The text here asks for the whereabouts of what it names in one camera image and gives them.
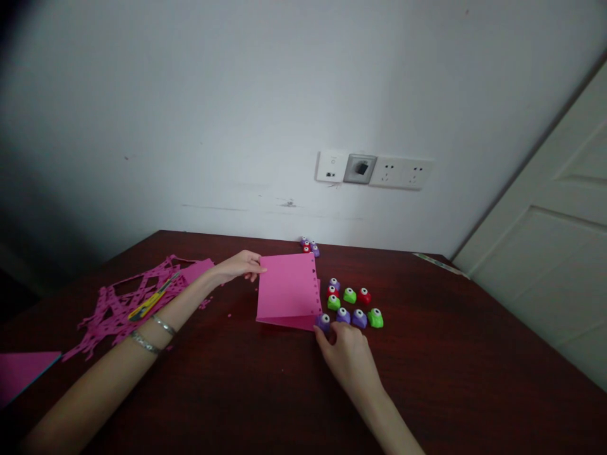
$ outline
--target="hand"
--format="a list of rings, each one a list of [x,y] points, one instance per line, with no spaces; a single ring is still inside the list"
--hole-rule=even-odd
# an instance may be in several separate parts
[[[210,274],[216,285],[225,284],[232,281],[237,276],[243,275],[245,279],[250,279],[254,282],[259,274],[267,271],[267,269],[259,265],[260,255],[247,250],[241,251],[230,259],[217,264],[206,273]]]
[[[316,341],[335,379],[354,405],[362,407],[385,394],[367,337],[345,322],[333,322],[331,328],[337,335],[334,345],[329,343],[320,328],[314,326]]]

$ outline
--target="forearm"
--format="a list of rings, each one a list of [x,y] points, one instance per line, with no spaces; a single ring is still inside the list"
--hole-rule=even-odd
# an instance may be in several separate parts
[[[157,314],[178,331],[215,288],[212,274],[198,278]],[[171,335],[148,320],[139,328],[148,343],[164,349]],[[130,337],[93,365],[23,441],[27,453],[78,453],[93,438],[156,360]]]
[[[423,455],[424,451],[384,390],[353,402],[384,453]]]

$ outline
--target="yellow utility knife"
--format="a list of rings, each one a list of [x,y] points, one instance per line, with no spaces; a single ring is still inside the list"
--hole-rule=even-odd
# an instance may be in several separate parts
[[[169,286],[171,285],[173,280],[175,280],[175,278],[177,278],[179,276],[179,273],[180,272],[177,272],[175,275],[170,277],[166,281],[166,283],[164,283],[162,285],[162,287],[160,289],[158,289],[157,292],[154,293],[153,296],[151,296],[148,300],[146,300],[141,305],[139,305],[137,307],[137,309],[135,309],[135,311],[133,311],[131,314],[129,314],[129,316],[128,316],[129,321],[136,322],[136,321],[144,318],[145,315],[147,315],[148,312],[154,307],[154,305],[162,298],[162,296],[164,295],[166,290],[169,288]]]

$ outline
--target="wall outlet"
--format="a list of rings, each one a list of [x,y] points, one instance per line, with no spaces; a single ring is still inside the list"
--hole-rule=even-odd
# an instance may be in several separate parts
[[[340,182],[346,172],[348,154],[339,150],[323,150],[319,152],[316,180]]]
[[[421,190],[433,165],[430,160],[378,157],[369,186]]]

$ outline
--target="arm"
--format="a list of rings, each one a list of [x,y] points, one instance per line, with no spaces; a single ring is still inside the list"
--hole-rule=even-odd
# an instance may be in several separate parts
[[[243,251],[205,272],[174,298],[158,317],[178,331],[200,302],[218,285],[244,275],[251,282],[265,272],[259,255]],[[171,335],[148,320],[139,328],[145,340],[164,349]],[[156,355],[126,338],[104,355],[66,392],[25,437],[29,454],[79,453],[114,413],[156,360]]]
[[[333,322],[337,335],[332,346],[318,327],[314,327],[322,356],[333,375],[386,454],[422,454],[411,431],[384,390],[377,373],[367,337],[344,322]]]

